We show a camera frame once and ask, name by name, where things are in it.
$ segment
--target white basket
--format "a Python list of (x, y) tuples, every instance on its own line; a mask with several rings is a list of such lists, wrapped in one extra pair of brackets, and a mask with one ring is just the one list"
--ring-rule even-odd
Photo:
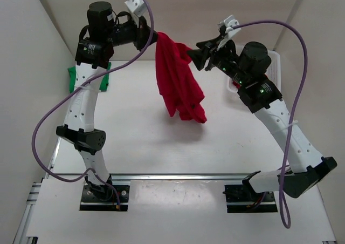
[[(243, 46), (236, 46), (236, 53), (240, 55), (242, 49)], [(268, 51), (268, 55), (272, 59), (272, 62), (267, 69), (266, 75), (280, 91), (280, 55), (275, 51)], [(230, 77), (227, 78), (226, 88), (232, 93), (237, 93), (238, 91), (237, 87), (233, 85)]]

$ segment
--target red towel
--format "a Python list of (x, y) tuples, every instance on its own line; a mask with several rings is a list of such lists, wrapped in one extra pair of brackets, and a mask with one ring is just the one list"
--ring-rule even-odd
[(191, 59), (187, 50), (190, 49), (184, 44), (175, 43), (165, 33), (158, 33), (157, 85), (170, 117), (178, 110), (181, 120), (205, 123), (205, 111), (200, 105), (205, 96), (189, 68)]

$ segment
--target white wall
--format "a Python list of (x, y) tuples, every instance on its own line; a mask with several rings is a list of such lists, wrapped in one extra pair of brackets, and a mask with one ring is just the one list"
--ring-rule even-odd
[[(296, 112), (300, 126), (338, 168), (319, 184), (334, 233), (345, 242), (345, 1), (304, 0), (292, 25), (303, 35), (309, 53), (308, 76)], [(302, 74), (302, 49), (287, 32), (277, 51), (282, 57), (282, 91), (292, 104)]]
[[(43, 175), (31, 154), (32, 131), (66, 95), (66, 68), (73, 57), (39, 0), (0, 0), (0, 20), (0, 240), (7, 244), (13, 242), (32, 183)], [(38, 137), (46, 164), (58, 120), (48, 120)]]
[[(81, 28), (87, 24), (86, 12), (90, 3), (108, 1), (115, 12), (125, 11), (125, 0), (46, 0), (58, 29), (74, 54)], [(155, 17), (155, 30), (167, 33), (173, 40), (190, 47), (201, 40), (218, 36), (217, 24), (230, 14), (245, 23), (258, 19), (285, 21), (296, 0), (148, 0)], [(262, 25), (243, 29), (236, 41), (260, 40), (274, 47), (281, 27)], [(142, 59), (154, 59), (155, 46)], [(116, 60), (128, 60), (135, 55), (133, 45), (115, 49)]]

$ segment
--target green object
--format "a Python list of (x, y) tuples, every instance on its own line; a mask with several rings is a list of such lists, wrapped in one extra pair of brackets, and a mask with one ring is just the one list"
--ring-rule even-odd
[[(110, 70), (111, 66), (112, 66), (112, 64), (109, 62), (107, 70)], [(75, 66), (68, 68), (68, 74), (70, 74), (70, 93), (72, 93), (74, 91), (75, 79), (77, 76)], [(102, 92), (106, 92), (108, 85), (109, 85), (109, 74), (106, 74), (106, 75), (104, 75), (104, 77), (102, 79), (99, 90)]]

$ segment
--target white table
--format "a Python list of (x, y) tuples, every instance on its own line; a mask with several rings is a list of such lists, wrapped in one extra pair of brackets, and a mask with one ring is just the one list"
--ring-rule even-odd
[[(111, 74), (95, 113), (95, 127), (107, 133), (103, 153), (111, 173), (251, 173), (281, 166), (278, 144), (238, 97), (227, 92), (226, 76), (216, 69), (193, 68), (193, 72), (205, 94), (205, 124), (181, 121), (178, 114), (168, 116), (158, 93), (154, 62), (135, 62)], [(54, 172), (84, 170), (77, 151), (61, 141)], [(279, 213), (227, 214), (224, 184), (221, 180), (132, 180), (128, 212), (80, 212), (82, 182), (67, 184), (49, 178), (43, 181), (27, 235), (38, 236), (38, 244), (321, 244), (334, 240), (317, 187), (298, 199), (287, 197), (292, 228), (286, 230)]]
[[(113, 62), (113, 67), (123, 62)], [(95, 127), (106, 131), (104, 159), (110, 173), (251, 173), (281, 166), (282, 151), (266, 127), (217, 69), (197, 71), (207, 122), (171, 118), (159, 95), (154, 61), (135, 62), (110, 75), (100, 93)], [(61, 141), (54, 172), (82, 173), (74, 147)]]

